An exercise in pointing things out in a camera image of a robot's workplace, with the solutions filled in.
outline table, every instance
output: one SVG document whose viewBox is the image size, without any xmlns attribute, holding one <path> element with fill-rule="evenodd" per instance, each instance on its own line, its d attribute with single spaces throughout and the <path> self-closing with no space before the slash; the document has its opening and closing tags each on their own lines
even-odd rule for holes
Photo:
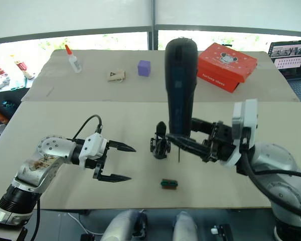
<svg viewBox="0 0 301 241">
<path fill-rule="evenodd" d="M 194 103 L 193 117 L 231 124 L 233 103 Z M 71 138 L 90 115 L 102 117 L 102 134 L 124 142 L 136 153 L 111 149 L 104 174 L 121 174 L 132 180 L 105 183 L 92 179 L 93 170 L 63 165 L 42 196 L 43 209 L 104 208 L 240 208 L 269 207 L 270 203 L 251 181 L 219 163 L 203 163 L 200 158 L 172 146 L 164 160 L 149 151 L 159 121 L 168 123 L 167 103 L 154 102 L 64 102 L 25 101 L 0 137 L 0 198 L 21 163 L 35 151 L 41 138 L 57 134 Z M 301 167 L 301 103 L 260 102 L 257 141 L 287 148 Z M 95 130 L 90 122 L 79 137 Z M 205 138 L 192 134 L 198 141 Z M 161 189 L 162 178 L 176 179 L 177 190 Z"/>
<path fill-rule="evenodd" d="M 194 101 L 299 101 L 265 52 L 244 53 L 258 59 L 244 84 L 229 93 L 198 78 Z M 82 64 L 81 73 L 74 73 L 65 50 L 56 50 L 23 101 L 167 101 L 164 51 L 76 50 L 74 54 Z M 139 60 L 151 62 L 149 77 L 138 76 Z M 126 80 L 107 82 L 108 73 L 118 69 L 126 71 Z"/>
</svg>

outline black cable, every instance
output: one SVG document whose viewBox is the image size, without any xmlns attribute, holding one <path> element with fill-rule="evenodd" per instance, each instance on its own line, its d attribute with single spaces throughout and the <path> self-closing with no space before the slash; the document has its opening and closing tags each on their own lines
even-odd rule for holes
<svg viewBox="0 0 301 241">
<path fill-rule="evenodd" d="M 301 172 L 286 171 L 286 170 L 263 170 L 263 171 L 253 171 L 255 175 L 268 175 L 268 174 L 287 174 L 290 176 L 301 177 Z"/>
<path fill-rule="evenodd" d="M 99 124 L 98 124 L 98 126 L 97 126 L 95 132 L 101 133 L 101 126 L 102 126 L 101 118 L 100 118 L 99 115 L 94 114 L 94 115 L 92 115 L 91 117 L 89 117 L 89 118 L 84 122 L 84 124 L 81 126 L 81 128 L 79 129 L 79 131 L 76 133 L 76 135 L 75 135 L 72 139 L 76 139 L 76 137 L 79 135 L 79 133 L 81 132 L 81 130 L 85 127 L 85 125 L 86 125 L 91 119 L 93 119 L 94 117 L 97 117 L 98 120 L 99 120 Z"/>
<path fill-rule="evenodd" d="M 268 198 L 270 199 L 270 201 L 276 203 L 277 205 L 283 207 L 284 209 L 298 215 L 301 217 L 301 209 L 297 208 L 285 201 L 283 201 L 282 199 L 280 199 L 278 196 L 274 195 L 273 193 L 271 193 L 269 190 L 267 190 L 256 178 L 256 175 L 254 174 L 254 171 L 252 170 L 252 167 L 249 163 L 248 157 L 247 157 L 247 152 L 242 151 L 242 164 L 243 164 L 243 168 L 246 171 L 246 174 L 249 176 L 249 178 L 251 179 L 251 181 L 253 182 L 253 184 Z"/>
<path fill-rule="evenodd" d="M 34 241 L 35 240 L 35 238 L 37 236 L 37 233 L 38 233 L 39 224 L 40 224 L 40 199 L 38 199 L 38 201 L 37 201 L 37 222 L 36 222 L 36 228 L 35 228 L 34 234 L 32 235 L 32 238 L 31 238 L 30 241 Z"/>
</svg>

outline red box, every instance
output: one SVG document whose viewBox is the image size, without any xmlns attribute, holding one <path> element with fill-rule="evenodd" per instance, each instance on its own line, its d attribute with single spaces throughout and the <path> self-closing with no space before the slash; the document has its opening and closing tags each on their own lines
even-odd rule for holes
<svg viewBox="0 0 301 241">
<path fill-rule="evenodd" d="M 197 76 L 232 93 L 256 65 L 257 59 L 214 43 L 200 54 Z"/>
</svg>

